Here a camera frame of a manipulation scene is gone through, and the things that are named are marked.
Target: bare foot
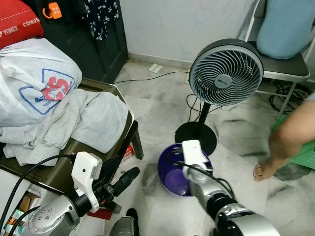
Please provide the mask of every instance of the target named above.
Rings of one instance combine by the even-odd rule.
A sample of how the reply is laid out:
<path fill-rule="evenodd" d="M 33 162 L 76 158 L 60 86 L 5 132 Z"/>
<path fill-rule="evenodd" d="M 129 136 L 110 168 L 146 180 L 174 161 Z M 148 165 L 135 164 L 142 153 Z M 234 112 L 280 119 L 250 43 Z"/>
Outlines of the bare foot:
<path fill-rule="evenodd" d="M 261 165 L 257 165 L 254 168 L 253 176 L 256 181 L 262 181 L 270 178 L 280 167 L 284 166 L 291 158 L 275 159 L 269 158 Z"/>

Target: blue cushion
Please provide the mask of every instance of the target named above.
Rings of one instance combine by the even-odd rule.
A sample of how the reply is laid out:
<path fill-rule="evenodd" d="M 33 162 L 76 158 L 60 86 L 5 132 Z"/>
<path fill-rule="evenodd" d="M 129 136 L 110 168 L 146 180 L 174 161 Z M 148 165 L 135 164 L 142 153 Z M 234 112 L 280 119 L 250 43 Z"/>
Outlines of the blue cushion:
<path fill-rule="evenodd" d="M 258 50 L 275 59 L 294 57 L 308 43 L 313 20 L 314 0 L 268 0 Z"/>

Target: white plastic bag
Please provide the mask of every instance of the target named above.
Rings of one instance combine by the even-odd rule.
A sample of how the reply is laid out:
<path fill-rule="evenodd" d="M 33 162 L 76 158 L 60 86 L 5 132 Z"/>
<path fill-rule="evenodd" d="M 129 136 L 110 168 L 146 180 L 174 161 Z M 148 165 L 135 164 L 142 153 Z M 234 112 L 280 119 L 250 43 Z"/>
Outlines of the white plastic bag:
<path fill-rule="evenodd" d="M 82 80 L 77 64 L 45 38 L 0 50 L 0 126 L 39 124 Z"/>

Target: fan base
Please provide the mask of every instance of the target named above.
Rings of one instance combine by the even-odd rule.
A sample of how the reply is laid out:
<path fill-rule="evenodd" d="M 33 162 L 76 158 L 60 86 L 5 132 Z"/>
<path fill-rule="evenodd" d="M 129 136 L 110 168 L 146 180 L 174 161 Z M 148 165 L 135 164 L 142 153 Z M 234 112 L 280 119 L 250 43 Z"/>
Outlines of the fan base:
<path fill-rule="evenodd" d="M 175 142 L 181 143 L 186 140 L 198 139 L 200 141 L 201 149 L 210 155 L 213 153 L 217 147 L 217 137 L 213 130 L 202 125 L 201 132 L 196 135 L 198 122 L 187 122 L 182 124 L 175 132 Z"/>

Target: black fan stand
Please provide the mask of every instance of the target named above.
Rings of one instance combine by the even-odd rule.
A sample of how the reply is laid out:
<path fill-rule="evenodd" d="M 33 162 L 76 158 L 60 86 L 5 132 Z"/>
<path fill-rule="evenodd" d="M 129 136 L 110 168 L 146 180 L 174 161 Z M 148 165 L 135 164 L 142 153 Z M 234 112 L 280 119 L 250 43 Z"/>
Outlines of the black fan stand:
<path fill-rule="evenodd" d="M 204 103 L 198 122 L 182 124 L 175 132 L 175 142 L 198 139 L 201 149 L 209 156 L 217 147 L 217 137 L 213 130 L 205 125 L 210 109 L 209 103 Z"/>

